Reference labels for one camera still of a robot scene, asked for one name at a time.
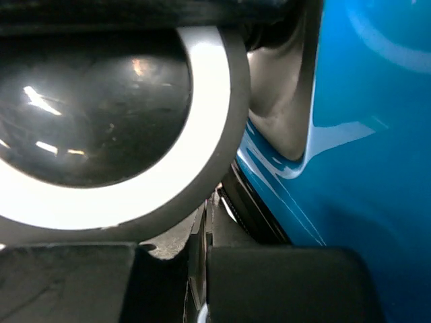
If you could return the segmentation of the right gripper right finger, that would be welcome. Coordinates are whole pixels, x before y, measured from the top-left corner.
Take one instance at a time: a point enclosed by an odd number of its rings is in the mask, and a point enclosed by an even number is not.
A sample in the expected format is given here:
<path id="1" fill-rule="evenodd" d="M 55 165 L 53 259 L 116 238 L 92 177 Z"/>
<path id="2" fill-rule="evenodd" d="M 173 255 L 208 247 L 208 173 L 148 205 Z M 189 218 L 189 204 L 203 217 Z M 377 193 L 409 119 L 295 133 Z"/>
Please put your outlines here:
<path id="1" fill-rule="evenodd" d="M 262 245 L 208 201 L 212 322 L 384 322 L 369 270 L 351 250 Z"/>

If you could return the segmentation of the blue kids suitcase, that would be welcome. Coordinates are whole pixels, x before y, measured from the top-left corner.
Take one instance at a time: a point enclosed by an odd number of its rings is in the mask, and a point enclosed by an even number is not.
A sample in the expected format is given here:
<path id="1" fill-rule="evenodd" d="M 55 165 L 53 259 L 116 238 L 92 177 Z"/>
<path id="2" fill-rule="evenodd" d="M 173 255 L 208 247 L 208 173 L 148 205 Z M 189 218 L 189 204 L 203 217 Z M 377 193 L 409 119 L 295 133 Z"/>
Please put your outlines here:
<path id="1" fill-rule="evenodd" d="M 208 201 L 430 321 L 429 1 L 2 1 L 1 249 L 141 243 Z"/>

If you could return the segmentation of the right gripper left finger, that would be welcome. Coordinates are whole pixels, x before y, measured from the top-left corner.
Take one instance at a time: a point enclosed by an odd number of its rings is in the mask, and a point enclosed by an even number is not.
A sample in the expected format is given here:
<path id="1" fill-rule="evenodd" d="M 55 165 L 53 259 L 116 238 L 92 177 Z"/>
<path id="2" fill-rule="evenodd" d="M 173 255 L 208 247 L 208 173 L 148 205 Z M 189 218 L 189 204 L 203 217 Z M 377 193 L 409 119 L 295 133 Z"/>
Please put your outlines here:
<path id="1" fill-rule="evenodd" d="M 205 207 L 141 243 L 1 249 L 2 322 L 194 322 L 205 284 Z"/>

